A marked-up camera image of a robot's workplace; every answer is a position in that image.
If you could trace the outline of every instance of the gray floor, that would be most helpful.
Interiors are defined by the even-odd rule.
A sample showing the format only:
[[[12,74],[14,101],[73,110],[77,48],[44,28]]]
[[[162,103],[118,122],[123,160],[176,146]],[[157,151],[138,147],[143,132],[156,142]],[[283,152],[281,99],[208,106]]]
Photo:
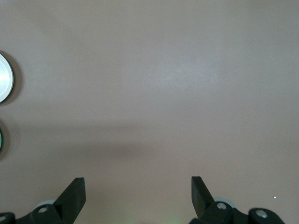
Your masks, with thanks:
[[[75,177],[79,224],[187,224],[191,176],[299,214],[298,0],[1,0],[0,211]]]

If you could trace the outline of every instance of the screw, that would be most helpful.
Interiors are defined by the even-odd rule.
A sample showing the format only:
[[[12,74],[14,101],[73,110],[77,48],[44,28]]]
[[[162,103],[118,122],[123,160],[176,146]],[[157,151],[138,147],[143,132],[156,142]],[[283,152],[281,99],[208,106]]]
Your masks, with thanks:
[[[262,218],[266,218],[266,217],[268,217],[267,213],[264,212],[263,210],[256,210],[256,214],[257,214],[259,217],[262,217]]]
[[[47,207],[43,207],[41,209],[38,210],[38,213],[44,213],[46,210],[48,210]]]
[[[219,209],[222,209],[222,210],[225,210],[225,209],[227,208],[226,205],[225,205],[224,203],[222,203],[222,202],[218,203],[218,204],[217,204],[217,207],[218,207]]]

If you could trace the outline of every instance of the metal disc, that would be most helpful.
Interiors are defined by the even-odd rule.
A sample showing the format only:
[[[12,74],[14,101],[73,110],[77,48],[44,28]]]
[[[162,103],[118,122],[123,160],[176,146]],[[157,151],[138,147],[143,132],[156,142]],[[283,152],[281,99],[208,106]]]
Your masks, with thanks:
[[[13,71],[8,61],[0,54],[0,103],[10,94],[13,83]]]

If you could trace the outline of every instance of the black plastic part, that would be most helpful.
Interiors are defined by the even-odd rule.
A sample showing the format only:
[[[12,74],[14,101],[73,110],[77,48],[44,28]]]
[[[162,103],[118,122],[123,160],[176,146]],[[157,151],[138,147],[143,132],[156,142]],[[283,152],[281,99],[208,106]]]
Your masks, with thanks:
[[[53,205],[59,213],[60,218],[66,224],[72,224],[85,204],[85,201],[84,178],[76,178]]]
[[[201,218],[214,199],[200,176],[193,176],[191,183],[192,203],[198,218]]]
[[[73,224],[85,201],[84,178],[76,178],[53,204],[41,205],[17,220],[13,213],[0,213],[5,216],[0,224]]]
[[[11,212],[0,213],[0,224],[14,224],[14,223],[15,223],[14,213]]]
[[[234,210],[229,204],[221,202],[226,205],[226,209],[219,209],[217,205],[220,202],[212,203],[205,214],[199,220],[200,224],[213,223],[213,224],[229,224],[233,219]]]
[[[193,219],[190,224],[285,224],[280,217],[268,209],[254,208],[245,215],[237,209],[231,208],[225,202],[214,202],[201,177],[192,177],[192,203],[198,219]],[[257,210],[264,211],[267,216],[260,217]]]
[[[256,211],[262,210],[267,214],[266,218],[260,217],[257,215]],[[281,218],[276,215],[273,211],[268,209],[262,209],[262,208],[254,208],[249,211],[249,219],[254,224],[285,224]]]

